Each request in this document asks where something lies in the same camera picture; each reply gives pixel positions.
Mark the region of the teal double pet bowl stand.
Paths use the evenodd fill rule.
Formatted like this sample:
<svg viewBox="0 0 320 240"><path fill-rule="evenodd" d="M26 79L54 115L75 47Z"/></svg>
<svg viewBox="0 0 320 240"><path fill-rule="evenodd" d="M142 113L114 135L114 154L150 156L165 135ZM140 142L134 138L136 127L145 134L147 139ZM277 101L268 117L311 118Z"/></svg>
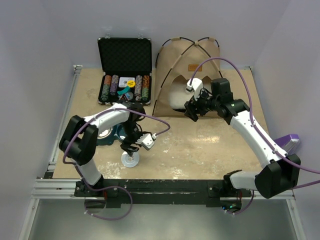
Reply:
<svg viewBox="0 0 320 240"><path fill-rule="evenodd" d="M112 127L111 134L103 139L98 139L96 145L97 146L111 146L115 141L119 141L120 143L125 139L126 133L121 124L117 124Z"/></svg>

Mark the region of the beige patterned pet cushion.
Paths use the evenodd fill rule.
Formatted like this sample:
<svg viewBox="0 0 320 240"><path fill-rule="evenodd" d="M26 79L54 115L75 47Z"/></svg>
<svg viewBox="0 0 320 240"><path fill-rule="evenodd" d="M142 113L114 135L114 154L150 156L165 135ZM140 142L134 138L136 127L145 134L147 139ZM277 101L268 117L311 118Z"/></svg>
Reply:
<svg viewBox="0 0 320 240"><path fill-rule="evenodd" d="M170 107L176 112L185 112L185 103L188 102L193 93L186 90L187 81L185 78L176 78L169 89L168 102Z"/></svg>

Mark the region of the stainless steel pet bowl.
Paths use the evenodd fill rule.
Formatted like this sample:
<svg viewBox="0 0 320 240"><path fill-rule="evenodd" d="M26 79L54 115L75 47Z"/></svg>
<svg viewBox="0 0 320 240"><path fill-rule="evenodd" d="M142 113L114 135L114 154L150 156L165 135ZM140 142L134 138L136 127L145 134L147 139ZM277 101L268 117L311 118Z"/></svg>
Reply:
<svg viewBox="0 0 320 240"><path fill-rule="evenodd" d="M104 139L104 138L107 138L111 133L112 133L112 130L113 128L109 128L109 129L106 129L104 130L103 132L101 132L99 135L98 135L98 139Z"/></svg>

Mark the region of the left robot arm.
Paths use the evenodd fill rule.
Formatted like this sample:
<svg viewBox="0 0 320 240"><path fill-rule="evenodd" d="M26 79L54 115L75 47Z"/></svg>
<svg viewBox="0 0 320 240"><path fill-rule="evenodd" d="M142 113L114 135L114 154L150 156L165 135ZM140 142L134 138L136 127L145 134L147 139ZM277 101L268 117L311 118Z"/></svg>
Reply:
<svg viewBox="0 0 320 240"><path fill-rule="evenodd" d="M92 116L74 115L69 120L58 146L63 152L62 161L76 168L92 196L99 196L104 190L103 175L94 161L99 138L105 131L121 126L124 131L121 161L130 168L135 167L140 160L139 147L149 147L153 143L152 139L148 140L151 134L137 124L145 116L142 104L119 102Z"/></svg>

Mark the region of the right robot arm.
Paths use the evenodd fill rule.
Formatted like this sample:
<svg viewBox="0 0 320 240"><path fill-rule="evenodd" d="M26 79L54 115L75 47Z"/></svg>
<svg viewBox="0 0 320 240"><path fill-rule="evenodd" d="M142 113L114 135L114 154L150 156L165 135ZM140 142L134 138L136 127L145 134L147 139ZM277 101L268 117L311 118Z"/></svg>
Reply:
<svg viewBox="0 0 320 240"><path fill-rule="evenodd" d="M234 99L230 82L218 78L210 83L211 90L203 86L199 78L189 80L186 91L192 97L184 104L184 115L194 122L208 112L217 112L218 116L235 129L249 145L257 157L262 171L245 172L235 170L223 177L222 191L230 197L241 189L258 191L264 198L270 199L298 184L301 160L296 154L289 155L264 131L250 108L242 99Z"/></svg>

